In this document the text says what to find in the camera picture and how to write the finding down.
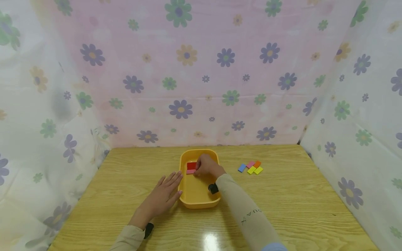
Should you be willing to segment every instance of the small colored block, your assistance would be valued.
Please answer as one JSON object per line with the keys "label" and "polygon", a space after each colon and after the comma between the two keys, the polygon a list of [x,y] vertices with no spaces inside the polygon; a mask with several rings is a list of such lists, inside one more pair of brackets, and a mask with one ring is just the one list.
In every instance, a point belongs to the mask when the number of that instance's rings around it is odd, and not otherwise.
{"label": "small colored block", "polygon": [[258,168],[259,166],[261,165],[261,162],[259,162],[258,160],[254,163],[254,167],[255,168]]}
{"label": "small colored block", "polygon": [[187,170],[195,170],[197,162],[187,162]]}
{"label": "small colored block", "polygon": [[256,168],[254,166],[251,166],[250,169],[247,171],[249,174],[254,173],[254,171],[256,170]]}
{"label": "small colored block", "polygon": [[246,168],[245,164],[242,164],[239,169],[237,169],[237,171],[239,171],[240,173],[242,173],[244,171],[244,169]]}
{"label": "small colored block", "polygon": [[254,161],[250,161],[246,166],[248,169],[250,169],[250,167],[252,167],[254,165]]}
{"label": "small colored block", "polygon": [[254,172],[259,175],[264,169],[262,167],[258,167]]}
{"label": "small colored block", "polygon": [[186,174],[193,174],[195,172],[195,169],[187,170]]}

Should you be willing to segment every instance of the fabric wall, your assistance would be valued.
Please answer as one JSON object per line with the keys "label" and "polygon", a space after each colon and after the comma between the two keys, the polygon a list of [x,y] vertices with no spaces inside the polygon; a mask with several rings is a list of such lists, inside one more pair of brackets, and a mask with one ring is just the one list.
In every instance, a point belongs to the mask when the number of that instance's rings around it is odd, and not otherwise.
{"label": "fabric wall", "polygon": [[45,2],[113,147],[297,143],[359,4]]}
{"label": "fabric wall", "polygon": [[1,251],[46,250],[107,153],[66,56],[27,1],[0,2]]}
{"label": "fabric wall", "polygon": [[401,10],[361,2],[301,141],[381,250],[402,250]]}

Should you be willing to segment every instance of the sleeve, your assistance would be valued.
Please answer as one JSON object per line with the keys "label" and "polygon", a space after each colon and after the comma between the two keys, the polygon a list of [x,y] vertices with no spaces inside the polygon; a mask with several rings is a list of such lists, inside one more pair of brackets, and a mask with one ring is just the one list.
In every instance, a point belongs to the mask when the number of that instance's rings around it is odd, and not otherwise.
{"label": "sleeve", "polygon": [[264,213],[229,174],[218,177],[216,185],[252,251],[287,250]]}
{"label": "sleeve", "polygon": [[125,226],[109,251],[135,251],[144,239],[145,231],[135,226]]}

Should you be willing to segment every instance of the green flower print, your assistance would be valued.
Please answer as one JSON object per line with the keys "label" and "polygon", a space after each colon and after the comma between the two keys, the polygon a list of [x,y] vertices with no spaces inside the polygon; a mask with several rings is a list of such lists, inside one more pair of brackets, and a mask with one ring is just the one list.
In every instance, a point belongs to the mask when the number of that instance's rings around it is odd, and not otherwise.
{"label": "green flower print", "polygon": [[267,7],[265,12],[268,16],[276,16],[277,13],[281,12],[282,1],[281,0],[271,0],[267,1]]}
{"label": "green flower print", "polygon": [[128,20],[128,27],[134,31],[137,31],[139,29],[138,23],[134,19]]}
{"label": "green flower print", "polygon": [[325,80],[325,75],[321,75],[320,77],[316,78],[314,85],[316,87],[321,87],[321,85],[324,83],[324,80]]}
{"label": "green flower print", "polygon": [[393,179],[391,180],[393,185],[396,186],[396,188],[402,189],[402,180],[401,179]]}
{"label": "green flower print", "polygon": [[42,173],[35,174],[35,176],[33,177],[33,182],[39,183],[39,181],[41,181],[42,177],[43,177]]}
{"label": "green flower print", "polygon": [[69,0],[54,0],[57,4],[57,9],[60,10],[64,16],[71,16],[73,9],[70,6]]}
{"label": "green flower print", "polygon": [[80,180],[81,178],[82,178],[82,173],[81,174],[79,174],[78,176],[77,176],[77,178],[76,178],[76,181],[78,181],[78,180]]}
{"label": "green flower print", "polygon": [[368,146],[371,141],[373,141],[371,139],[371,133],[367,132],[367,130],[359,130],[356,133],[356,142],[360,142],[361,146]]}
{"label": "green flower print", "polygon": [[165,10],[169,13],[166,19],[173,21],[173,26],[178,27],[180,24],[183,27],[187,26],[187,21],[191,21],[193,16],[189,13],[191,10],[190,4],[185,4],[185,0],[170,0],[171,4],[165,4]]}
{"label": "green flower print", "polygon": [[357,10],[355,12],[355,15],[352,18],[352,22],[350,27],[353,27],[356,25],[356,22],[361,22],[364,20],[364,14],[369,10],[369,7],[365,7],[366,1],[363,0],[360,2],[360,5],[357,7]]}
{"label": "green flower print", "polygon": [[254,99],[254,103],[255,103],[255,104],[262,104],[262,103],[265,102],[265,99],[266,99],[266,98],[267,98],[267,97],[266,97],[264,94],[258,94],[258,96],[255,97],[255,99]]}
{"label": "green flower print", "polygon": [[177,85],[176,81],[172,78],[165,78],[165,80],[162,80],[163,87],[165,87],[167,90],[174,90]]}
{"label": "green flower print", "polygon": [[402,234],[401,234],[401,232],[400,232],[397,228],[390,227],[390,230],[391,230],[391,233],[392,233],[396,238],[398,238],[398,239],[402,238]]}
{"label": "green flower print", "polygon": [[110,99],[109,104],[115,109],[122,109],[122,107],[124,106],[123,101],[119,100],[118,98]]}
{"label": "green flower print", "polygon": [[226,106],[234,106],[234,103],[239,102],[240,93],[237,93],[236,90],[228,91],[226,94],[222,95],[222,102],[226,103]]}
{"label": "green flower print", "polygon": [[40,131],[43,134],[44,138],[51,137],[53,138],[56,133],[56,124],[53,123],[52,119],[47,119],[45,123],[42,123],[42,130]]}
{"label": "green flower print", "polygon": [[346,119],[346,115],[349,115],[351,112],[349,111],[349,104],[346,101],[338,102],[338,105],[335,107],[335,117],[338,117],[338,120]]}
{"label": "green flower print", "polygon": [[11,17],[0,11],[0,45],[10,44],[14,50],[17,50],[17,47],[20,47],[19,36],[20,32],[12,25]]}
{"label": "green flower print", "polygon": [[327,25],[328,25],[328,21],[327,21],[327,20],[321,21],[321,22],[318,24],[318,30],[319,30],[319,31],[325,30],[326,27],[327,27]]}
{"label": "green flower print", "polygon": [[81,109],[85,110],[87,107],[91,108],[94,102],[91,99],[91,96],[86,95],[85,92],[80,92],[79,95],[76,95],[78,102],[80,103]]}

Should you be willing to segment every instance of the yellow tray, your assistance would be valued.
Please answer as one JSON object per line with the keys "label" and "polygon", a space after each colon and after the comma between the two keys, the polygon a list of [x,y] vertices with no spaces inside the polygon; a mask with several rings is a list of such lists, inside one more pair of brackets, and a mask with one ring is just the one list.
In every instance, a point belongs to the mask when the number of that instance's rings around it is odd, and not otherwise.
{"label": "yellow tray", "polygon": [[211,194],[208,190],[208,186],[215,183],[215,179],[212,176],[195,177],[193,174],[186,174],[187,162],[197,162],[198,157],[203,153],[211,156],[219,164],[218,155],[210,149],[188,150],[180,157],[179,169],[183,173],[183,179],[178,186],[178,190],[183,191],[180,196],[181,202],[190,209],[211,208],[216,206],[221,199],[219,192]]}

